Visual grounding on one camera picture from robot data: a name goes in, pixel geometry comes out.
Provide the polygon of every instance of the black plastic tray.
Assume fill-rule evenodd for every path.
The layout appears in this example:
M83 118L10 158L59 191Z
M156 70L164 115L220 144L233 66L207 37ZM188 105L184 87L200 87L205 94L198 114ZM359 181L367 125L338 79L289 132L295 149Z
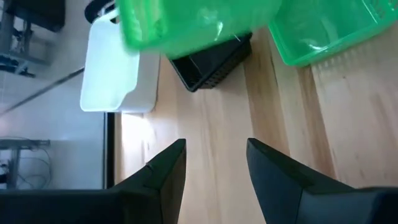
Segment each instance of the black plastic tray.
M251 36L237 37L170 62L188 91L210 89L250 55Z

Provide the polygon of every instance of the green plastic crate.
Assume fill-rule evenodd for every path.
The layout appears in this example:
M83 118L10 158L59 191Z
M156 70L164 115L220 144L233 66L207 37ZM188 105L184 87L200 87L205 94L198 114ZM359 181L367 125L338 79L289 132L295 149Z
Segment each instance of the green plastic crate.
M287 65L304 66L381 33L397 0L284 0L269 24Z
M126 47L179 58L268 24L282 0L117 0Z

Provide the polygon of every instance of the plastic handle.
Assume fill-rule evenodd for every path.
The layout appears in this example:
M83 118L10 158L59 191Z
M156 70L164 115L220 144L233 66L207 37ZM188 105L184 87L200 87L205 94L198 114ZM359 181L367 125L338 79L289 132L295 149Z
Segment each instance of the plastic handle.
M85 9L86 20L92 24L98 17L98 13L102 10L102 8L111 2L112 0L93 0L90 2Z
M98 21L110 21L111 19L114 19L116 17L119 16L119 10L113 9L112 11L108 12L107 14L101 16L100 18L98 18Z

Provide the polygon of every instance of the white plastic bin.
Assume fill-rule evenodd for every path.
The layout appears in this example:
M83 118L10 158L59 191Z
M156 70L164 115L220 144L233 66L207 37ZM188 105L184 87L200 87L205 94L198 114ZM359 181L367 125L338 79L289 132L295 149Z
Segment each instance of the white plastic bin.
M130 53L123 45L117 9L90 29L80 95L83 111L150 112L156 102L160 55Z

